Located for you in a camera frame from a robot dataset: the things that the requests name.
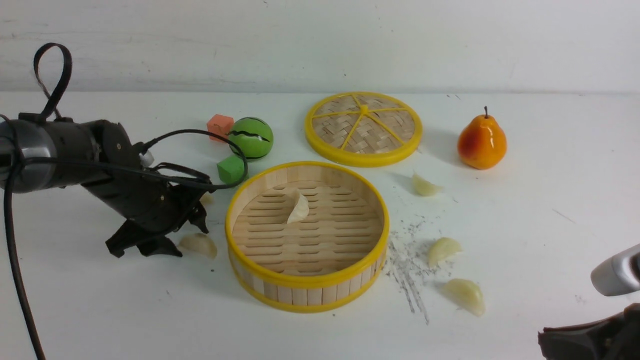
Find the green cube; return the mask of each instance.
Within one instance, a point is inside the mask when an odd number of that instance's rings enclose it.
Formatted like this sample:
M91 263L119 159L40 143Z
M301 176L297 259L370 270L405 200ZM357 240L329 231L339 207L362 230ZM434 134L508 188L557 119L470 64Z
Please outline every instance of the green cube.
M243 173L244 163L236 155L231 155L218 163L218 177L227 185L240 180Z

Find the bamboo steamer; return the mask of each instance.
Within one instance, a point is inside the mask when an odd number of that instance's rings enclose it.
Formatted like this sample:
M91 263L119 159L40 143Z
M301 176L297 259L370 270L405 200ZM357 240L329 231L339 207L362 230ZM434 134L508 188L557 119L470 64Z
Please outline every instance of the bamboo steamer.
M300 191L309 216L286 224ZM335 309L365 292L385 261L388 212L362 176L330 163L273 167L245 182L225 222L240 284L288 311Z
M311 147L333 162L379 167L401 161L417 149L422 123L396 98L348 92L313 106L305 118L305 134Z

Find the yellow rim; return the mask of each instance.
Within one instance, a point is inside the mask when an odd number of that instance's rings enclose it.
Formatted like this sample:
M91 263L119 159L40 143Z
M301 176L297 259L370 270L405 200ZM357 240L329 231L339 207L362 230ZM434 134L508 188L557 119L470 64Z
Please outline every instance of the yellow rim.
M247 284L244 283L244 281L242 280L242 278L240 277L240 274L238 273L238 271L236 270L236 268L234 268L233 266L233 262L231 262L231 269L234 271L234 275L236 276L236 279L238 280L238 282L240 283L240 285L253 297L255 297L256 299L260 300L261 302L275 307L276 309L280 309L280 310L284 310L284 311L290 311L292 313L321 313L323 311L328 311L328 310L333 310L333 309L337 309L340 306L346 305L352 301L354 301L355 299L357 299L358 297L360 297L362 294L364 294L365 291L367 291L374 282L376 282L376 279L378 278L378 276L380 276L380 273L382 272L382 268L383 266L385 266L385 262L383 261L382 264L380 264L380 267L378 268L378 271L376 271L376 273L373 275L373 277L371 277L371 279L369 280L369 282L367 282L364 286L362 286L358 291L349 294L347 297L344 297L340 300L336 300L335 302L332 302L331 304L326 304L326 305L291 305L291 304L283 304L281 302L277 302L275 300L271 300L269 298L267 298L266 296L264 296L263 294L255 291L254 289L251 289Z
M381 110L375 110L375 111L391 111L391 110L407 111L412 116L413 121L415 123L415 130L413 132L413 136L409 139L409 141L404 142L391 129L389 129L386 125L380 122L380 120L376 119L376 117L373 117L367 114L366 116L368 118L375 121L383 129L387 130L394 138L398 139L401 143L404 143L404 145L393 151L385 152L382 154L355 154L353 152L345 151L343 150L344 145L347 144L347 141L349 141L349 139L351 138L351 135L353 134L353 130L356 128L355 126L353 126L353 128L351 129L351 132L348 134L347 138L345 139L340 149L327 144L314 131L314 128L313 128L314 118L326 117L329 115L339 115L343 113L357 114L357 113L360 113L361 111L342 111L339 113L323 114L321 116L319 115L314 116L314 114L322 105L326 104L331 100L337 99L339 97L344 97L344 96L352 96L356 104L360 106L360 102L356 98L356 95L369 95L369 96L381 97L382 99L393 101L396 104L400 105L400 108L381 109ZM307 136L307 141L309 142L309 145L311 145L311 148L313 148L313 150L315 150L318 154L324 156L326 159L329 159L335 163L353 166L353 167L381 167L381 166L397 163L398 161L404 160L409 155L413 154L413 152L417 149L418 145L420 145L420 139L422 138L422 122L420 121L420 117L418 116L418 114L413 109L411 109L407 104L403 103L402 101L394 97L391 97L385 94L378 94L375 92L345 92L342 94L329 96L323 99L322 101L318 102L316 105L314 105L311 108L311 110L309 110L309 112L307 113L307 117L305 118L305 134Z
M232 234L233 229L231 228L231 209L236 205L237 198L240 196L240 194L243 191L245 191L247 187L249 187L254 181L256 181L258 178L262 176L267 175L268 173L274 172L276 170L280 170L281 168L297 167L297 166L329 167L329 168L334 168L334 169L343 171L357 178L358 180L362 181L364 184L366 184L369 187L369 189L371 189L371 191L373 191L373 193L376 195L376 198L378 199L378 201L380 201L380 205L382 207L382 211L384 214L383 216L384 224L382 228L382 233L380 234L380 239L378 240L378 243L373 248L373 250L371 250L370 253L368 253L364 258L362 258L357 263L343 270L340 270L331 274L326 274L326 275L318 275L318 276L284 275L284 274L279 274L277 272L271 271L267 268L263 268L262 266L256 264L256 262L252 261L246 255L244 255L242 251L240 251L240 248L236 245L236 241L234 240L234 237ZM387 247L387 237L389 234L389 213L387 211L387 207L380 193L376 190L376 188L370 182L368 182L368 180L366 180L361 175L349 169L346 169L344 167L334 165L331 163L321 163L318 161L299 161L295 163L286 163L286 164L278 165L276 167L272 167L270 169L267 169L257 174L256 176L253 176L251 179L245 181L244 184L240 186L240 189L236 191L236 194L231 199L229 209L227 210L227 217L225 219L225 232L227 235L227 244L229 247L229 251L232 251L234 255L236 255L236 258L238 259L238 261L240 261L240 263L247 270L249 270L252 273L252 275L262 280L268 281L271 284L286 286L289 288L325 288L325 287L336 285L340 282L349 280L355 275L362 272L365 268L368 268L371 265L375 264L375 262L378 260L378 258L380 258L380 256L383 254L384 250Z

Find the garlic clove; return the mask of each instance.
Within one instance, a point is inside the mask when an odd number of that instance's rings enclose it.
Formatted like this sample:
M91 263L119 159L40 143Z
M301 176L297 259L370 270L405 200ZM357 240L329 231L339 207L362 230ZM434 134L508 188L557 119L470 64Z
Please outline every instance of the garlic clove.
M213 196L211 196L211 194L205 193L200 198L200 203L202 204L202 206L213 204Z
M287 224L291 224L292 222L302 221L307 216L309 216L309 201L304 195L302 195L302 193L299 190L296 193L297 193L296 205L293 207L291 214L289 214L289 218L287 219Z
M451 279L442 288L447 298L463 307L468 312L478 317L483 316L486 308L484 306L484 295L480 286L471 280Z
M413 173L412 177L413 187L415 191L421 196L433 196L444 189L442 186L438 186L423 179L420 175Z
M216 244L205 234L190 234L182 238L179 247L183 249L203 254L211 259L218 255Z
M462 246L452 238L440 238L429 249L427 261L430 268L438 266L438 263L454 254L461 252Z

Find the silver part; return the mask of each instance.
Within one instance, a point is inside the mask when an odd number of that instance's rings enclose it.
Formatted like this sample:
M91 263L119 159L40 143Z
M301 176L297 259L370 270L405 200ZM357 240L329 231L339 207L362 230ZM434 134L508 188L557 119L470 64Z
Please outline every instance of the silver part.
M42 127L24 120L12 120L11 123L15 128L18 145L25 158L55 158L57 156L56 147L51 137ZM13 139L11 128L5 122L0 124L0 138L4 138L4 142ZM49 183L55 170L56 166L53 164L27 166L16 178L13 192L25 193L42 189Z
M149 150L147 150L147 152L144 155L142 154L138 154L138 155L140 156L140 162L144 167L151 166L151 164L153 164L155 161L153 154L151 154Z
M605 296L618 296L640 290L640 244L598 265L591 272L593 286Z

